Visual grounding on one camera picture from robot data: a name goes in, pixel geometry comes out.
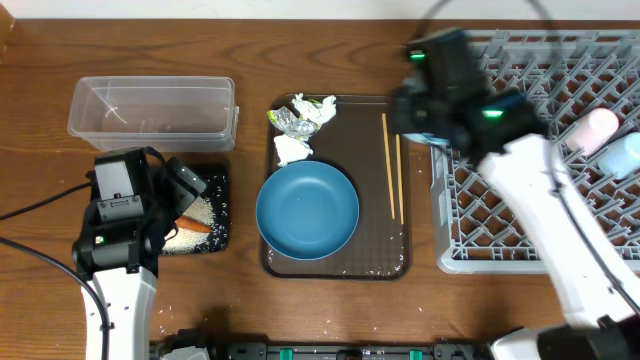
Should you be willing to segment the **pale pink cup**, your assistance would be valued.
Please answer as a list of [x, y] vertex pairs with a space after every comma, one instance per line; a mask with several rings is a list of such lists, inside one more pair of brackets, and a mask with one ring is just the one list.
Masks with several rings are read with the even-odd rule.
[[583, 156], [590, 156], [610, 139], [618, 127], [618, 117], [612, 111], [596, 108], [577, 121], [565, 144], [571, 151], [581, 149]]

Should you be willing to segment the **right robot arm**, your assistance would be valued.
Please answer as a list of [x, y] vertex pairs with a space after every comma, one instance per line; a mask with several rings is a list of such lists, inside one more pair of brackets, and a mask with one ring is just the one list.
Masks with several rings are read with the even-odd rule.
[[414, 68], [391, 95], [392, 130], [427, 133], [468, 158], [526, 232], [564, 323], [492, 340], [492, 359], [635, 359], [639, 279], [617, 254], [526, 96], [491, 91], [460, 28], [413, 35]]

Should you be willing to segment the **dark blue plate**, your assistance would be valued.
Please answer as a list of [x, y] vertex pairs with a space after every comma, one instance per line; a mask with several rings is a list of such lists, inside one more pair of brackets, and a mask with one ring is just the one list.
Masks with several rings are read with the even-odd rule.
[[338, 252], [355, 233], [359, 217], [360, 201], [350, 179], [318, 161], [275, 171], [256, 201], [263, 240], [294, 260], [319, 260]]

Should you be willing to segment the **white rice pile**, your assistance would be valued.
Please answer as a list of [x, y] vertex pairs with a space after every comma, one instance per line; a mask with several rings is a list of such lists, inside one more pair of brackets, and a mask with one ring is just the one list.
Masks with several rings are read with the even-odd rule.
[[230, 222], [225, 202], [211, 198], [198, 198], [181, 215], [207, 224], [209, 233], [198, 233], [178, 228], [175, 235], [169, 235], [163, 247], [163, 255], [188, 255], [216, 253], [225, 250], [229, 242]]

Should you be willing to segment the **light blue cup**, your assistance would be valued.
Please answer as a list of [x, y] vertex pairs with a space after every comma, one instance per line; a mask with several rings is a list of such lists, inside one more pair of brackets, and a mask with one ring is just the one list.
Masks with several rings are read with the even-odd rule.
[[604, 175], [623, 179], [639, 169], [639, 133], [630, 133], [607, 147], [597, 163]]

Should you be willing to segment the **orange carrot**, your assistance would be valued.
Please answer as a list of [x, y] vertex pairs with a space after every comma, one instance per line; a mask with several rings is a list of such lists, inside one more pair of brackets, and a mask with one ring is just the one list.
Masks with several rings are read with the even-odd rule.
[[195, 219], [182, 216], [176, 220], [176, 225], [180, 229], [186, 229], [198, 233], [209, 233], [211, 227]]

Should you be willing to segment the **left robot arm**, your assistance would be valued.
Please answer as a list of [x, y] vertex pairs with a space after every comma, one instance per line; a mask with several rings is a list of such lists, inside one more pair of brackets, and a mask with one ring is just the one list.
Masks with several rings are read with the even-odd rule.
[[89, 359], [146, 359], [158, 262], [178, 218], [207, 184], [175, 157], [156, 168], [151, 147], [96, 157], [72, 257], [82, 281]]

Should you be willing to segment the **light blue bowl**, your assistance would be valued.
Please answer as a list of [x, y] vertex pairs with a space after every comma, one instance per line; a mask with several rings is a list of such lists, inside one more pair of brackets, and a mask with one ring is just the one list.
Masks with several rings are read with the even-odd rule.
[[436, 137], [430, 133], [410, 133], [404, 134], [404, 137], [411, 142], [428, 146], [446, 147], [449, 145], [447, 139]]

